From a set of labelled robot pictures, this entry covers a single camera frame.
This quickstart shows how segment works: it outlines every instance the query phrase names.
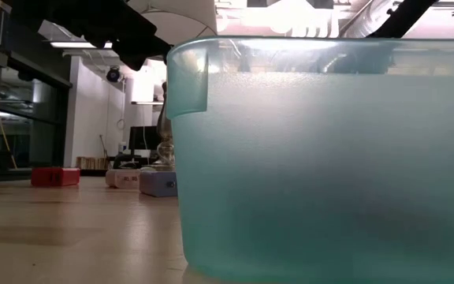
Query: green object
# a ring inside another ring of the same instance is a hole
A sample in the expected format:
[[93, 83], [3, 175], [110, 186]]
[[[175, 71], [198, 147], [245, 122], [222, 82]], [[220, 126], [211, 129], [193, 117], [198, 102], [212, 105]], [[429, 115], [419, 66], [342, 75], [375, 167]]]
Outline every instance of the green object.
[[454, 283], [454, 40], [198, 39], [168, 92], [191, 267]]

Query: ceiling light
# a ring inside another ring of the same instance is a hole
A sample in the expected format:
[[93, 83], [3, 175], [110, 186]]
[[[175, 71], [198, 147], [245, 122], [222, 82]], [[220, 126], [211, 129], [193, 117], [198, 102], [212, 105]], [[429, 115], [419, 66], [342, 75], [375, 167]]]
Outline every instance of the ceiling light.
[[[278, 34], [292, 31], [293, 37], [337, 37], [339, 15], [346, 9], [316, 9], [307, 0], [281, 0], [268, 8], [246, 9], [241, 15], [241, 24], [252, 27], [268, 27]], [[220, 29], [226, 29], [228, 17], [219, 14]]]
[[[55, 48], [63, 49], [98, 49], [88, 42], [50, 42], [50, 45]], [[104, 49], [111, 49], [112, 43], [106, 43]]]
[[147, 105], [147, 106], [161, 106], [164, 102], [132, 102], [131, 104]]
[[12, 114], [8, 114], [8, 113], [0, 111], [0, 118], [10, 118], [12, 116], [13, 116]]

